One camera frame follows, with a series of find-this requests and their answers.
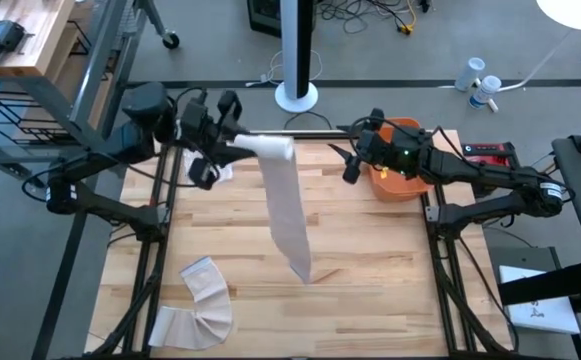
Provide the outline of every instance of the white lamp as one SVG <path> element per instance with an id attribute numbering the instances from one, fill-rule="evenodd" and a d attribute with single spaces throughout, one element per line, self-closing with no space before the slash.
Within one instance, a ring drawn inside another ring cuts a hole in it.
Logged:
<path id="1" fill-rule="evenodd" d="M 572 33 L 572 30 L 581 30 L 581 4 L 578 2 L 573 2 L 571 0 L 537 0 L 537 5 L 541 11 L 543 11 L 552 20 L 558 22 L 561 25 L 569 27 L 569 31 L 565 36 L 559 41 L 555 47 L 548 52 L 548 54 L 541 60 L 535 67 L 530 71 L 528 76 L 526 76 L 523 81 L 518 84 L 511 86 L 502 87 L 499 89 L 501 91 L 508 91 L 518 89 L 524 86 L 534 75 L 545 65 L 548 60 L 554 56 L 561 44 L 565 42 L 568 35 Z"/>
<path id="2" fill-rule="evenodd" d="M 312 0 L 281 0 L 283 82 L 274 98 L 292 113 L 312 109 L 319 99 L 317 88 L 310 83 L 313 12 Z"/>

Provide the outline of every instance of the orange bowl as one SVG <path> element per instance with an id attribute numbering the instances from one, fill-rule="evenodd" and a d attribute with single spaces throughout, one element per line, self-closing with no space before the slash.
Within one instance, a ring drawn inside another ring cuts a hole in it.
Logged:
<path id="1" fill-rule="evenodd" d="M 401 126 L 420 127 L 419 122 L 411 118 L 389 118 L 386 120 Z M 385 141 L 390 141 L 393 131 L 394 128 L 392 126 L 384 124 L 379 129 L 379 136 Z M 419 177 L 406 180 L 405 176 L 389 170 L 387 176 L 382 179 L 381 171 L 377 171 L 372 167 L 369 167 L 369 171 L 372 192 L 380 201 L 397 202 L 416 199 L 432 187 L 424 183 Z"/>

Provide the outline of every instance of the gray floor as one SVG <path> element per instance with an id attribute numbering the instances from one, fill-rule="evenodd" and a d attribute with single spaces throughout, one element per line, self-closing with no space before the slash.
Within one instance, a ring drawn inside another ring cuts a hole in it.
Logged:
<path id="1" fill-rule="evenodd" d="M 148 25 L 132 80 L 250 80 L 268 70 L 278 39 L 250 31 L 245 1 L 160 0 L 166 24 L 180 34 L 182 48 L 167 52 Z M 520 78 L 566 33 L 534 1 L 437 0 L 405 38 L 390 21 L 368 17 L 369 28 L 346 35 L 341 22 L 319 20 L 314 49 L 322 57 L 322 79 L 452 79 L 470 56 L 486 60 L 487 73 Z M 572 33 L 539 78 L 581 78 L 581 32 Z M 210 92 L 209 104 L 219 91 Z M 290 115 L 280 111 L 270 89 L 240 89 L 242 122 L 251 129 L 280 129 Z M 512 141 L 520 160 L 531 163 L 550 141 L 581 131 L 581 88 L 528 88 L 499 94 L 497 114 L 467 105 L 467 94 L 444 89 L 320 89 L 314 111 L 349 124 L 381 107 L 389 116 L 409 116 L 426 127 L 459 129 L 463 141 Z M 303 115 L 293 129 L 322 129 Z M 120 180 L 104 174 L 99 191 L 118 196 Z M 0 359 L 27 359 L 34 346 L 70 227 L 70 218 L 48 214 L 25 198 L 20 183 L 0 173 Z M 83 348 L 104 261 L 109 227 L 89 220 L 70 283 L 52 356 Z M 581 230 L 571 207 L 552 219 L 519 217 L 511 229 L 537 246 L 556 246 L 563 265 L 581 261 Z M 494 231 L 489 245 L 522 244 Z M 521 331 L 524 354 L 574 358 L 564 336 Z"/>

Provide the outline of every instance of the wooden table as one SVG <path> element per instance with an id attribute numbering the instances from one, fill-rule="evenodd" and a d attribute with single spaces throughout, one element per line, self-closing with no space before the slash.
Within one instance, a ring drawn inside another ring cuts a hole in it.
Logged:
<path id="1" fill-rule="evenodd" d="M 448 134 L 458 143 L 456 132 Z M 435 140 L 449 150 L 442 139 Z M 235 178 L 210 192 L 179 190 L 160 299 L 161 305 L 194 308 L 179 271 L 210 255 L 229 286 L 232 332 L 224 344 L 206 351 L 154 348 L 152 355 L 447 355 L 420 201 L 378 202 L 365 175 L 355 186 L 346 184 L 341 158 L 324 141 L 299 142 L 296 150 L 313 255 L 312 284 L 299 282 L 270 238 L 256 160 L 239 162 Z M 156 160 L 142 164 L 143 170 L 155 167 Z M 122 201 L 146 204 L 151 184 L 128 172 Z M 445 194 L 448 203 L 474 202 L 468 184 L 446 186 Z M 463 237 L 496 292 L 481 228 L 469 226 Z M 126 311 L 139 247 L 129 238 L 110 248 L 87 350 L 100 344 L 98 338 L 106 337 Z M 465 252 L 458 253 L 471 308 L 500 343 L 509 345 L 505 320 Z M 454 315 L 463 344 L 456 311 Z M 137 336 L 142 327 L 140 323 Z"/>
<path id="2" fill-rule="evenodd" d="M 0 64 L 0 77 L 43 76 L 75 0 L 0 0 L 0 20 L 21 24 L 35 34 Z"/>

